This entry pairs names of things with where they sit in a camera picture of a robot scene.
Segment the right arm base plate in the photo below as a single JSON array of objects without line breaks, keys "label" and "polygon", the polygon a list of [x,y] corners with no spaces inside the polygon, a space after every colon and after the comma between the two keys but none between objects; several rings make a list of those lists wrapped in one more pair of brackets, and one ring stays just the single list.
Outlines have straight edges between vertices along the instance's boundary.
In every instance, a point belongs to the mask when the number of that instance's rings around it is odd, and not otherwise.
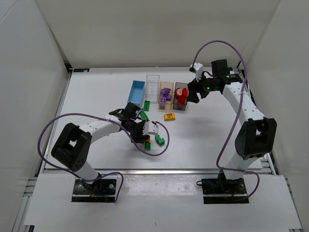
[{"label": "right arm base plate", "polygon": [[202,187],[204,204],[248,204],[249,198],[244,179],[219,184],[218,179],[201,179],[196,182]]}]

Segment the yellow lego brick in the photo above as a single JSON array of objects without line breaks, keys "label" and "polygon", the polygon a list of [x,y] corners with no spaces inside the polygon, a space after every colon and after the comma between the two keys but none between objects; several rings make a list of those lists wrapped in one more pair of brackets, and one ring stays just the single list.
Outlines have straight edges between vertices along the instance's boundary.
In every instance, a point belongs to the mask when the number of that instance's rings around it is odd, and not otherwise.
[{"label": "yellow lego brick", "polygon": [[174,120],[176,120],[174,113],[164,114],[164,121],[174,121]]}]

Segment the red curved lego brick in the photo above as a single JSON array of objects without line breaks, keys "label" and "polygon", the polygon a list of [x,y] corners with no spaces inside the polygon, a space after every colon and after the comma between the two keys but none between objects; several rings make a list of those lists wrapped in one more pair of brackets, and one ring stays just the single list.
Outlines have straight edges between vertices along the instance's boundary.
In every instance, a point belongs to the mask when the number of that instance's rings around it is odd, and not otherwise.
[{"label": "red curved lego brick", "polygon": [[188,95],[187,88],[183,88],[181,97],[185,100],[187,98],[187,95]]}]

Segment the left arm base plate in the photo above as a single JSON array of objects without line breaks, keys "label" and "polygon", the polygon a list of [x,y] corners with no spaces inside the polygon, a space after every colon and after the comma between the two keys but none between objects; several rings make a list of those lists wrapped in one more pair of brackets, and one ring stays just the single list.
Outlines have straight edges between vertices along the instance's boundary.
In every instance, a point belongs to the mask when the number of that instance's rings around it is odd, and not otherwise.
[{"label": "left arm base plate", "polygon": [[92,184],[75,179],[71,201],[75,203],[114,203],[117,177],[103,178]]}]

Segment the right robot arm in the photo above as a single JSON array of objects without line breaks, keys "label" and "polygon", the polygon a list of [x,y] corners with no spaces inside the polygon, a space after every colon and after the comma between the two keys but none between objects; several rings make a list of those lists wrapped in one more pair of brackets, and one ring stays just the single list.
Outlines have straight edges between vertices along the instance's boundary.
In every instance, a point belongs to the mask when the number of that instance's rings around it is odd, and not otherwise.
[{"label": "right robot arm", "polygon": [[225,59],[213,61],[211,69],[212,77],[207,78],[202,64],[190,66],[196,77],[187,85],[187,100],[198,103],[210,92],[219,91],[231,104],[241,127],[235,139],[235,154],[222,170],[227,180],[236,180],[254,161],[272,151],[277,122],[259,111],[242,87],[241,76],[230,73]]}]

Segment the red long lego brick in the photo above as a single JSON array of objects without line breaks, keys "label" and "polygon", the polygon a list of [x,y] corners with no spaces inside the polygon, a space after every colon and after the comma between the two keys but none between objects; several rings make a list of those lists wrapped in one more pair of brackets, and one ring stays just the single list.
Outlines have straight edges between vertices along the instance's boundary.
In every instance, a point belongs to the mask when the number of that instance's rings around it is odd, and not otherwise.
[{"label": "red long lego brick", "polygon": [[177,100],[177,104],[180,104],[180,105],[184,105],[185,104],[185,101],[186,99],[184,100],[181,96],[178,98]]}]

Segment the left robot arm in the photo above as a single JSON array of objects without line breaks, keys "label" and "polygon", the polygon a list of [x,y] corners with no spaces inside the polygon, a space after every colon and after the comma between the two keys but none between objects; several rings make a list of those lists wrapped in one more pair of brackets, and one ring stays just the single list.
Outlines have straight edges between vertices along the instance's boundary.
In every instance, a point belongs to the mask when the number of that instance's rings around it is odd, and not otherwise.
[{"label": "left robot arm", "polygon": [[158,135],[158,121],[141,117],[142,109],[128,102],[123,109],[109,112],[104,118],[92,117],[84,125],[68,123],[60,133],[51,155],[83,182],[93,184],[102,176],[87,162],[90,146],[99,139],[123,131],[134,146],[145,143],[151,135]]}]

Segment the small purple lego brick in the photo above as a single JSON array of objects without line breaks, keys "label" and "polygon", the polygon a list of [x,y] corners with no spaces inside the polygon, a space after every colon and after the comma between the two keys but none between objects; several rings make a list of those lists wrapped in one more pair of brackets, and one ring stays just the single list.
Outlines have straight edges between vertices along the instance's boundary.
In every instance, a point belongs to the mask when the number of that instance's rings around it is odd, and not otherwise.
[{"label": "small purple lego brick", "polygon": [[164,94],[163,97],[166,99],[166,101],[171,101],[172,98],[170,94]]}]

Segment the purple lego brick with studs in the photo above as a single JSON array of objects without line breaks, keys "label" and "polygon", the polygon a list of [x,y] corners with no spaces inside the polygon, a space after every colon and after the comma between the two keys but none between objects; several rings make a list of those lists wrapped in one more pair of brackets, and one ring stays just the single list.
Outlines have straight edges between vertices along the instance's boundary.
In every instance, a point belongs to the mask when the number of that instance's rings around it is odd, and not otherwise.
[{"label": "purple lego brick with studs", "polygon": [[166,88],[166,87],[165,87],[165,88],[161,89],[160,94],[161,94],[161,95],[166,95],[166,94],[169,94],[170,91],[171,91],[170,88]]}]

